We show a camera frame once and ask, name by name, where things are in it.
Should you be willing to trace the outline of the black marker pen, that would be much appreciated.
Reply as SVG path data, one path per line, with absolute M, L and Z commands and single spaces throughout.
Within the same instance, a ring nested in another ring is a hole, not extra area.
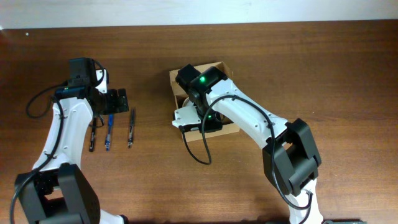
M 89 151 L 93 152 L 95 150 L 95 134 L 96 134 L 96 125 L 97 125 L 97 118 L 93 118 L 93 122 L 91 124 L 91 136 L 90 136 L 90 146 Z

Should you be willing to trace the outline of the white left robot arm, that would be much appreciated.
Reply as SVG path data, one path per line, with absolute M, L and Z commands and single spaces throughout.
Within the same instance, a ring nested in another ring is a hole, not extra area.
M 30 172 L 16 177 L 9 221 L 20 202 L 29 223 L 127 223 L 124 215 L 101 209 L 81 171 L 86 130 L 95 116 L 127 112 L 124 89 L 107 89 L 108 71 L 95 59 L 69 61 L 69 80 L 53 86 L 48 105 L 52 124 Z

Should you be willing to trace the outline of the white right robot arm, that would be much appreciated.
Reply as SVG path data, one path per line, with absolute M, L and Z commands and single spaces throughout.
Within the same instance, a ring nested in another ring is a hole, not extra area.
M 216 66 L 201 72 L 188 64 L 170 79 L 187 95 L 172 122 L 182 134 L 221 131 L 228 118 L 262 150 L 264 173 L 289 206 L 289 222 L 323 223 L 316 196 L 322 160 L 306 122 L 289 122 L 267 111 Z

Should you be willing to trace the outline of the blue pen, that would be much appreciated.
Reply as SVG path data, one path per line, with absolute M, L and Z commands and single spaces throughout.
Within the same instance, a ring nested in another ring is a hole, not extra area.
M 105 138 L 105 149 L 106 151 L 110 150 L 110 146 L 111 146 L 111 133 L 112 133 L 112 128 L 113 128 L 113 124 L 114 124 L 114 115 L 110 114 L 108 116 L 108 128 L 107 128 L 107 135 Z

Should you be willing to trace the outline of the dark grey pen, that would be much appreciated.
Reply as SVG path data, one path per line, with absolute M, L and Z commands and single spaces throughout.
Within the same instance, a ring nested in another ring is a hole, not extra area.
M 131 110 L 131 115 L 130 115 L 130 123 L 129 123 L 129 138 L 127 142 L 127 147 L 131 148 L 133 141 L 134 141 L 134 123 L 135 123 L 135 109 L 133 108 Z

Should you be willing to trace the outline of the beige masking tape roll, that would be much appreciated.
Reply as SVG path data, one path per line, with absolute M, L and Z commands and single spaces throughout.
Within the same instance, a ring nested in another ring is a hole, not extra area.
M 190 107 L 190 106 L 195 106 L 195 104 L 194 104 L 192 101 L 190 101 L 189 98 L 186 98 L 186 99 L 183 101 L 183 103 L 182 103 L 182 108 L 183 108 L 183 107 Z

